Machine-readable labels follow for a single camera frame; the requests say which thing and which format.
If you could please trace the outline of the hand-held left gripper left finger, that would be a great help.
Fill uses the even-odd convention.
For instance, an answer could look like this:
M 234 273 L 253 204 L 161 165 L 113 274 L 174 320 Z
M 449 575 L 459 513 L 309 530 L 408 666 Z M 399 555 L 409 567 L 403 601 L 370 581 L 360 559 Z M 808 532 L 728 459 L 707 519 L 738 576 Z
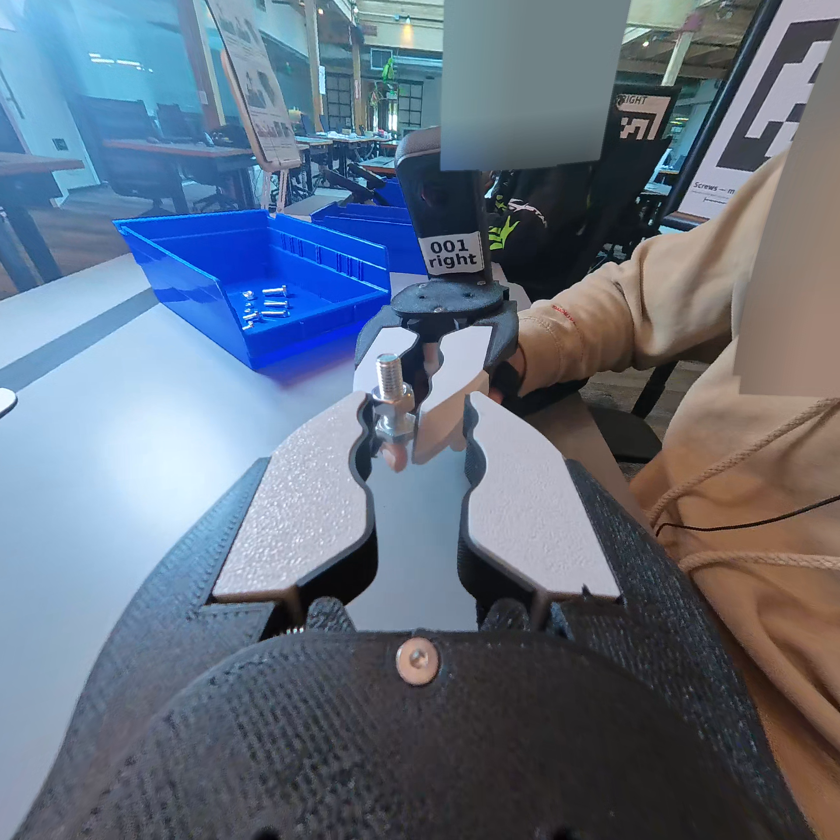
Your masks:
M 217 577 L 216 602 L 272 602 L 302 619 L 320 597 L 347 605 L 371 585 L 372 417 L 370 395 L 352 392 L 279 445 Z

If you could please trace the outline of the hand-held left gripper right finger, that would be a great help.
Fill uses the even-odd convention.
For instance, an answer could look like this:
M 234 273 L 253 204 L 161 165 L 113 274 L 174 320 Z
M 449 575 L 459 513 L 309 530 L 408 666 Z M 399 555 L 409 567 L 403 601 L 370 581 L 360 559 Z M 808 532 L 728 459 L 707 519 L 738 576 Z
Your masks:
M 458 577 L 487 614 L 500 599 L 532 621 L 551 604 L 623 594 L 561 452 L 487 395 L 465 398 Z

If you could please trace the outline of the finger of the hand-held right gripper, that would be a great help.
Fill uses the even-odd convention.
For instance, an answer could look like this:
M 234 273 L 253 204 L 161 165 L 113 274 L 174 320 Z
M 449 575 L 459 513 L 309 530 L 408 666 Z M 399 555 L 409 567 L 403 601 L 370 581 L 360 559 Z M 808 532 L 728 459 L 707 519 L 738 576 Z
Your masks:
M 485 362 L 491 335 L 491 331 L 455 331 L 434 346 L 438 365 L 430 375 L 429 392 L 416 412 L 414 464 L 424 465 L 447 448 L 455 452 L 466 448 L 466 396 L 489 391 Z
M 424 360 L 422 342 L 409 329 L 380 329 L 362 350 L 362 335 L 356 347 L 353 390 L 371 393 L 378 386 L 377 360 L 382 354 L 393 354 L 400 358 L 403 381 L 414 387 L 418 366 Z

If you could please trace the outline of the blue plastic bin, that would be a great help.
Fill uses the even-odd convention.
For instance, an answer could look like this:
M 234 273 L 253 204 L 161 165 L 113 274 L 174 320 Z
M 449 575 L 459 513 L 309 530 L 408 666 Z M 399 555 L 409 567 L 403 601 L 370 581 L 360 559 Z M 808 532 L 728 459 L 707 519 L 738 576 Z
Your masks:
M 312 213 L 311 221 L 385 247 L 392 272 L 427 274 L 410 215 L 404 207 L 331 203 Z
M 331 340 L 358 335 L 392 299 L 383 246 L 286 215 L 232 213 L 116 219 L 158 301 L 257 371 Z M 288 287 L 288 299 L 261 290 Z M 252 290 L 257 308 L 246 309 Z M 242 330 L 246 312 L 288 306 Z

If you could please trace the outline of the person's right forearm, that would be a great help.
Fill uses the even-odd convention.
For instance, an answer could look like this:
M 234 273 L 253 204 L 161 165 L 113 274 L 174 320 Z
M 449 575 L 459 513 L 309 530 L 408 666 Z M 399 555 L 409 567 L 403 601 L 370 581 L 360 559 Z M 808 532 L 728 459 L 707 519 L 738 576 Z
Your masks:
M 622 264 L 535 301 L 519 317 L 518 394 L 725 347 L 738 330 L 787 158 L 763 164 L 718 217 L 650 238 Z

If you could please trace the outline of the black office chair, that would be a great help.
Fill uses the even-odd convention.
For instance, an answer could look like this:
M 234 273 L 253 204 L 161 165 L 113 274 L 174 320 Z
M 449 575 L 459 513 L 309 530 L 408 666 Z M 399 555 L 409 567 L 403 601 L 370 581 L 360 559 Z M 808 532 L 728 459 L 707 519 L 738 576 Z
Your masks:
M 584 403 L 617 462 L 645 465 L 660 452 L 662 444 L 649 426 L 647 418 L 665 392 L 676 367 L 676 361 L 656 367 L 629 411 L 608 403 L 600 396 L 584 398 Z

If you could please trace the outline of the person's torso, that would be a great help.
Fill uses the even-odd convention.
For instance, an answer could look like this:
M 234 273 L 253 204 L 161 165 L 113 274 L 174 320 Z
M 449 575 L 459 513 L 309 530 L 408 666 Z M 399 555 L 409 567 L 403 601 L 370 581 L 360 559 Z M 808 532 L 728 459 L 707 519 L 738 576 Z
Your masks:
M 631 490 L 726 627 L 794 798 L 838 838 L 838 404 L 741 395 L 731 343 L 689 389 Z

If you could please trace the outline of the black white marker sign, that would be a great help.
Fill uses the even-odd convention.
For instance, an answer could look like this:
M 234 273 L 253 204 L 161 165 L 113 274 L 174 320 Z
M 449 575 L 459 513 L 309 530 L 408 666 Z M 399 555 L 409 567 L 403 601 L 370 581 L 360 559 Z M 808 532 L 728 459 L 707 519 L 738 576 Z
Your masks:
M 620 141 L 659 141 L 665 137 L 681 86 L 617 82 L 613 89 L 610 131 Z

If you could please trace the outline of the wooden poster stand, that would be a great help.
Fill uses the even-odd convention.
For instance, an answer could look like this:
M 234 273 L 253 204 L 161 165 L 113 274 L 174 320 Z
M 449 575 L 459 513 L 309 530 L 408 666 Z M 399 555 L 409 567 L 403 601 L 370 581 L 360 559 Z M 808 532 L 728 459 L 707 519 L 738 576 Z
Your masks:
M 289 175 L 303 160 L 253 2 L 207 1 L 224 45 L 223 65 L 250 148 L 264 173 L 260 204 L 285 211 Z

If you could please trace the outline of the black framed sign board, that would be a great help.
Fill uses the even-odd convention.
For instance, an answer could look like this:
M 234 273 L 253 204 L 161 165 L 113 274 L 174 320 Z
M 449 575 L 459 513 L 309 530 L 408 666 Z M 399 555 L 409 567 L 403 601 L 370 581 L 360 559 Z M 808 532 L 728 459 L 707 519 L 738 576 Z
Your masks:
M 838 18 L 838 1 L 760 3 L 656 226 L 689 230 L 718 216 L 790 147 Z

